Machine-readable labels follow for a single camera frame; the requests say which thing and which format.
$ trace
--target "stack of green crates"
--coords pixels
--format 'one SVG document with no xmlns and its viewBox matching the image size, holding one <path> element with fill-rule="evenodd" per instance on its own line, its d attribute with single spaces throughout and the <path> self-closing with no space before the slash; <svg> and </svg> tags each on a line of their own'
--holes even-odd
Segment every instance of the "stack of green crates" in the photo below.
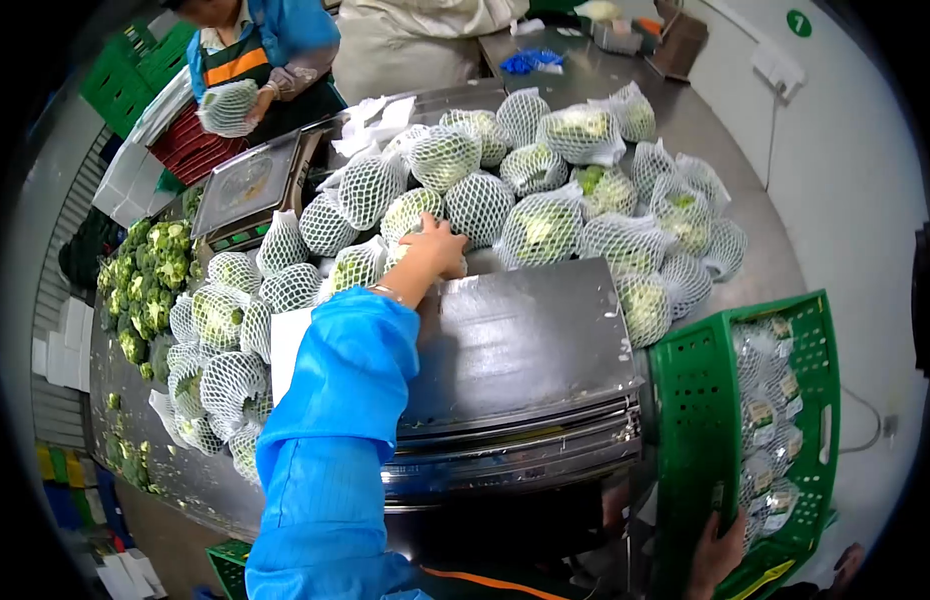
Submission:
<svg viewBox="0 0 930 600">
<path fill-rule="evenodd" d="M 252 544 L 239 539 L 229 539 L 217 546 L 205 549 L 211 568 L 218 576 L 222 591 L 229 600 L 247 600 L 245 592 L 245 561 L 252 551 Z"/>
<path fill-rule="evenodd" d="M 653 595 L 680 597 L 711 510 L 723 534 L 738 510 L 742 415 L 735 323 L 778 314 L 791 323 L 795 371 L 804 408 L 795 417 L 802 449 L 785 475 L 801 497 L 771 537 L 753 542 L 715 598 L 766 598 L 816 551 L 829 522 L 839 460 L 839 354 L 824 290 L 725 310 L 665 335 L 649 349 L 659 409 L 658 523 Z"/>
</svg>

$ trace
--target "green circle sign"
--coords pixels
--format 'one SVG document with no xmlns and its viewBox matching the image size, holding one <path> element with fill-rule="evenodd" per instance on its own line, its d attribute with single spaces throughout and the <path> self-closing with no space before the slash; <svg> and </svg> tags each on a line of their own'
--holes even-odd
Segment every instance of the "green circle sign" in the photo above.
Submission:
<svg viewBox="0 0 930 600">
<path fill-rule="evenodd" d="M 788 29 L 799 38 L 807 38 L 812 34 L 812 21 L 801 10 L 788 11 Z"/>
</svg>

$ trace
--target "floor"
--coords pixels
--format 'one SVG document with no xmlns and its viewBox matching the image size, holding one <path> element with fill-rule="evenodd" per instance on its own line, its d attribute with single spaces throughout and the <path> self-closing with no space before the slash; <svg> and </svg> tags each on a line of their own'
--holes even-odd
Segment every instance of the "floor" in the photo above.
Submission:
<svg viewBox="0 0 930 600">
<path fill-rule="evenodd" d="M 191 598 L 192 588 L 203 584 L 215 594 L 222 594 L 205 548 L 221 544 L 228 537 L 189 520 L 121 479 L 116 478 L 114 486 L 135 546 L 151 560 L 168 598 Z"/>
</svg>

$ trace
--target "blue protective sleeve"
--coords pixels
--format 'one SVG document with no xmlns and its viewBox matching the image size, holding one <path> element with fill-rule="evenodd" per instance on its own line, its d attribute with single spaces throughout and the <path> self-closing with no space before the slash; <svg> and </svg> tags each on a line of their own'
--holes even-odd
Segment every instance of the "blue protective sleeve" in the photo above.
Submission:
<svg viewBox="0 0 930 600">
<path fill-rule="evenodd" d="M 418 374 L 418 327 L 414 311 L 362 288 L 312 312 L 291 387 L 258 438 L 265 508 L 250 598 L 377 599 L 411 576 L 386 552 L 381 467 Z"/>
</svg>

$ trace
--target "orange stripe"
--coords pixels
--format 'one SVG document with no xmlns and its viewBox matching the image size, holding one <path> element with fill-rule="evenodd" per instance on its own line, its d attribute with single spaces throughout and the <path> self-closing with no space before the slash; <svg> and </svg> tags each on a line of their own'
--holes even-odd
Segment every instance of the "orange stripe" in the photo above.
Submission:
<svg viewBox="0 0 930 600">
<path fill-rule="evenodd" d="M 518 583 L 512 583 L 507 581 L 500 581 L 498 579 L 492 579 L 490 577 L 483 577 L 482 575 L 473 575 L 472 573 L 462 573 L 460 571 L 436 571 L 433 568 L 428 568 L 426 566 L 421 567 L 421 569 L 428 573 L 429 575 L 434 575 L 436 577 L 449 577 L 451 579 L 464 579 L 465 581 L 470 581 L 474 584 L 479 584 L 480 586 L 485 586 L 486 588 L 495 588 L 496 590 L 515 590 L 516 592 L 524 592 L 526 594 L 531 594 L 537 598 L 542 598 L 542 600 L 568 600 L 563 596 L 556 596 L 555 594 L 548 593 L 546 591 L 541 591 L 535 589 L 534 587 L 529 587 L 527 585 L 519 585 Z"/>
<path fill-rule="evenodd" d="M 208 69 L 205 72 L 205 85 L 211 87 L 221 84 L 222 82 L 227 82 L 233 77 L 242 75 L 245 71 L 266 63 L 268 63 L 266 49 L 255 48 L 255 50 L 248 54 L 242 54 L 235 60 L 226 62 L 221 66 L 216 66 L 213 69 Z"/>
</svg>

